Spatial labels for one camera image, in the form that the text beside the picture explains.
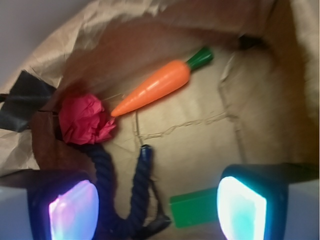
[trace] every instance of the light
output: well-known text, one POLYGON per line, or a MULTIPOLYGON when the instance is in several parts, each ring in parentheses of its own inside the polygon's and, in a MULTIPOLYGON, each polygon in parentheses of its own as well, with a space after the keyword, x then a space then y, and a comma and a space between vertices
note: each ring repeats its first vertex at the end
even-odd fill
POLYGON ((98 191, 83 180, 49 204, 52 240, 92 239, 99 212, 98 191))
POLYGON ((217 212, 228 240, 264 239, 267 200, 233 176, 219 183, 217 212))

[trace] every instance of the gray wall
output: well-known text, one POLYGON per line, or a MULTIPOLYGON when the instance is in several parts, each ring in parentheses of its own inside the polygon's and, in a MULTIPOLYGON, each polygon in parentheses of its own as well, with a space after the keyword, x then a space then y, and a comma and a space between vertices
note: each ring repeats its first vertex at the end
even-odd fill
POLYGON ((0 85, 90 0, 0 0, 0 85))

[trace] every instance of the pink light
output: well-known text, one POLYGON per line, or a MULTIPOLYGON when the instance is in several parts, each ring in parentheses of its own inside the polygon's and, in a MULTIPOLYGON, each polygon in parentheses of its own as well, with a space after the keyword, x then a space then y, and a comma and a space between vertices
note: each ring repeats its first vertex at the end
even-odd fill
POLYGON ((99 212, 98 191, 84 180, 49 204, 52 240, 92 239, 99 212))

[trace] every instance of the orange carrot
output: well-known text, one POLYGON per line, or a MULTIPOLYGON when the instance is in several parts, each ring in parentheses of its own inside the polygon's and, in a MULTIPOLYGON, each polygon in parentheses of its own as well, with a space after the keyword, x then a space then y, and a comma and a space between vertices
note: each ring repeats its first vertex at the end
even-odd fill
POLYGON ((137 110, 181 88, 189 81, 192 70, 209 63, 212 59, 213 54, 204 47, 187 62, 169 62, 127 96, 112 111, 111 116, 117 117, 137 110))

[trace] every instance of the navy blue rope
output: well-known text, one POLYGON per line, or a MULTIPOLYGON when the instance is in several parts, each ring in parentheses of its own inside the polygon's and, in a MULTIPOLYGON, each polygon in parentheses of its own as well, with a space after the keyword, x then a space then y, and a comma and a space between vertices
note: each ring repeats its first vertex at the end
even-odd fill
POLYGON ((133 178, 131 210, 127 219, 122 219, 114 207, 114 171, 111 156, 100 144, 76 146, 94 162, 96 169, 96 188, 99 195, 99 221, 117 239, 135 236, 142 228, 149 204, 149 179, 152 167, 152 148, 143 145, 137 160, 133 178))

